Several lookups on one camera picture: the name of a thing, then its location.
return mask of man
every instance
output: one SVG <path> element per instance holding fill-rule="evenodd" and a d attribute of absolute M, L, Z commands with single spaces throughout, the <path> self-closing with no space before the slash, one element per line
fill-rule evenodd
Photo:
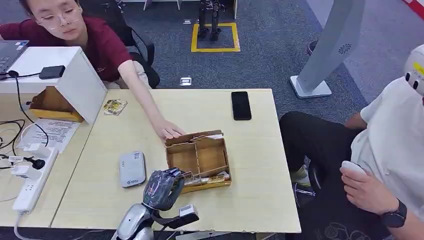
<path fill-rule="evenodd" d="M 0 40 L 29 40 L 29 46 L 33 47 L 81 47 L 106 87 L 131 90 L 162 140 L 184 134 L 159 112 L 149 92 L 143 67 L 132 60 L 125 45 L 105 21 L 83 16 L 78 0 L 19 2 L 31 19 L 1 25 Z"/>
<path fill-rule="evenodd" d="M 305 156 L 326 172 L 299 209 L 298 239 L 424 239 L 424 45 L 394 80 L 344 125 L 301 112 L 280 120 L 294 182 L 309 185 Z M 366 174 L 341 168 L 360 165 Z"/>

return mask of cardboard box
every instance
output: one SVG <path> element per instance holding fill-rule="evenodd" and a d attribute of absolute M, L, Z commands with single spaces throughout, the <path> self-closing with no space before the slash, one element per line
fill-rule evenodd
<path fill-rule="evenodd" d="M 82 123 L 83 117 L 58 92 L 54 86 L 47 86 L 37 96 L 32 98 L 29 110 L 38 118 L 64 120 Z"/>
<path fill-rule="evenodd" d="M 222 135 L 222 138 L 208 136 Z M 169 168 L 179 168 L 188 173 L 182 194 L 199 190 L 230 186 L 231 173 L 225 144 L 221 130 L 205 131 L 168 139 L 166 161 Z"/>

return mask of power strip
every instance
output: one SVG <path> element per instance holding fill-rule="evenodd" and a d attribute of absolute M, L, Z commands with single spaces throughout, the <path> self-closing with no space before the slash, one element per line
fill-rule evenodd
<path fill-rule="evenodd" d="M 13 203 L 12 209 L 17 211 L 18 214 L 28 214 L 34 209 L 44 188 L 47 177 L 49 176 L 50 171 L 52 170 L 53 165 L 56 161 L 56 158 L 58 157 L 59 151 L 56 148 L 44 148 L 44 150 L 47 149 L 51 151 L 49 157 L 39 157 L 39 159 L 45 161 L 44 167 L 38 170 L 41 172 L 41 176 L 37 179 L 27 178 L 22 186 L 22 189 L 19 192 L 19 195 Z"/>

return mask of black phone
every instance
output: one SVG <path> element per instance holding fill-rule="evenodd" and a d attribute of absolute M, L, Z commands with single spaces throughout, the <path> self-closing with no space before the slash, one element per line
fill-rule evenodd
<path fill-rule="evenodd" d="M 252 112 L 247 91 L 234 91 L 231 93 L 232 116 L 234 120 L 251 120 Z"/>

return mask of yellow tape square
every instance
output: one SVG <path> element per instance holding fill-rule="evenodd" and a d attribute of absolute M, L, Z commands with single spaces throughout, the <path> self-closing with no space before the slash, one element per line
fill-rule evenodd
<path fill-rule="evenodd" d="M 232 39 L 234 41 L 234 48 L 198 48 L 198 33 L 199 24 L 194 24 L 193 37 L 191 38 L 191 52 L 193 53 L 222 53 L 222 52 L 240 52 L 239 34 L 237 32 L 237 25 L 232 23 L 219 23 L 218 27 L 231 27 Z"/>

